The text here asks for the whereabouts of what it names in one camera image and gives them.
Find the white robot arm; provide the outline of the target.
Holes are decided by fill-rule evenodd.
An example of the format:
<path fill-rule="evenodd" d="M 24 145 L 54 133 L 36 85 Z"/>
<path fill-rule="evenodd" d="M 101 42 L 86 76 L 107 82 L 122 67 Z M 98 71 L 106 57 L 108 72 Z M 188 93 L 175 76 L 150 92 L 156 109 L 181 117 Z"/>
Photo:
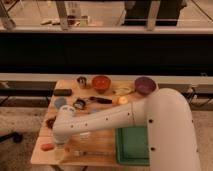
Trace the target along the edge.
<path fill-rule="evenodd" d="M 53 139 L 63 145 L 74 134 L 131 126 L 148 128 L 151 171 L 201 171 L 192 112 L 184 96 L 170 88 L 86 116 L 60 110 Z"/>

